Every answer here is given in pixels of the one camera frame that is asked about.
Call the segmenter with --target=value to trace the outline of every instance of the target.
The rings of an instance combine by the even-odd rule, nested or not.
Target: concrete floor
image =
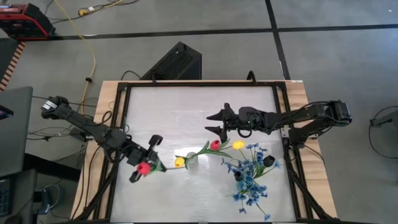
[[[44,10],[50,0],[30,2]],[[79,8],[105,0],[60,2],[75,16]],[[398,23],[398,3],[393,0],[272,0],[272,6],[278,27]],[[48,15],[62,17],[56,5],[50,6]],[[75,23],[82,34],[271,27],[262,0],[141,0],[97,12]],[[75,35],[68,22],[55,27],[60,35]],[[290,76],[304,81],[309,100],[343,100],[353,115],[351,125],[333,128],[320,139],[338,216],[358,222],[396,223],[398,163],[371,150],[368,124],[381,108],[397,104],[398,30],[295,32],[281,33],[280,38]],[[203,79],[243,79],[249,70],[255,72],[257,79],[283,79],[271,33],[89,41],[98,67],[88,97],[98,96],[103,80],[118,80],[126,70],[144,74],[178,41],[203,54]],[[80,102],[91,66],[90,52],[80,40],[28,42],[8,88],[30,85],[36,96],[61,95]],[[43,120],[42,103],[33,99],[30,130],[68,126],[62,121]],[[391,126],[373,130],[373,139],[382,153],[398,156],[394,152],[398,143],[396,130]],[[57,159],[79,149],[80,142],[73,138],[28,141],[27,145],[27,152],[46,159]],[[74,166],[75,159],[64,163]],[[52,181],[43,177],[38,185]],[[54,214],[68,217],[76,183],[63,181],[61,185],[66,197]],[[62,220],[51,215],[40,219],[44,223]]]

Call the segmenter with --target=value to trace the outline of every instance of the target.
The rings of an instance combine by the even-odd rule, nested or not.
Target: black box
[[[152,79],[201,80],[201,53],[178,42],[141,78]]]

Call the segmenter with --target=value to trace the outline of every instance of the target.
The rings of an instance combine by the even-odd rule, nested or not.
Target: white table surface
[[[133,87],[130,95],[126,124],[133,141],[144,147],[153,134],[163,136],[156,151],[166,167],[174,166],[174,155],[186,156],[199,151],[217,135],[205,126],[222,126],[222,122],[206,117],[230,103],[235,113],[242,106],[276,112],[271,87]],[[231,142],[242,139],[237,132],[228,133]],[[269,154],[284,164],[280,133],[271,135],[253,132],[243,139],[246,144],[260,143]],[[238,151],[225,150],[237,159]],[[243,149],[245,155],[250,151]],[[195,170],[177,169],[157,172],[132,184],[129,178],[135,170],[126,164],[119,166],[113,200],[111,222],[263,222],[264,215],[256,206],[244,207],[247,214],[239,214],[241,202],[234,202],[236,181],[221,157],[200,155]],[[270,222],[294,221],[294,209],[285,166],[274,169],[256,179],[267,186],[268,197],[261,197],[259,205],[271,215]]]

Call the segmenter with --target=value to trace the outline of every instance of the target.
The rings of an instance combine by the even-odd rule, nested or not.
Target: small vase
[[[188,170],[197,168],[199,166],[199,160],[198,156],[196,156],[196,153],[190,152],[187,154],[187,167]]]

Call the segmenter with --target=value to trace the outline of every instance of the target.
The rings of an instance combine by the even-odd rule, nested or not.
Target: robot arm
[[[242,107],[239,114],[231,109],[229,103],[224,104],[224,109],[219,113],[207,117],[209,120],[222,121],[223,128],[205,127],[217,134],[222,142],[227,140],[227,131],[237,130],[242,138],[248,138],[252,131],[261,131],[266,134],[283,128],[285,125],[313,120],[302,128],[289,130],[290,143],[302,147],[309,136],[322,135],[327,128],[332,126],[346,126],[352,121],[346,103],[341,101],[314,102],[300,109],[286,113],[273,113],[257,110],[252,107]]]
[[[166,168],[159,160],[157,152],[154,151],[163,137],[153,135],[149,141],[149,148],[145,149],[131,140],[131,136],[125,134],[118,128],[109,127],[103,122],[95,123],[90,118],[77,113],[69,106],[68,100],[61,96],[49,97],[49,99],[42,106],[42,117],[45,119],[64,119],[76,127],[82,129],[84,132],[90,133],[94,140],[104,149],[104,154],[111,163],[120,162],[123,158],[127,158],[127,163],[136,166],[141,162],[147,162],[152,166],[156,166],[160,162],[163,171]],[[119,159],[116,156],[112,159],[112,153],[122,155]],[[133,172],[130,177],[132,183],[139,180],[141,175],[138,171]]]

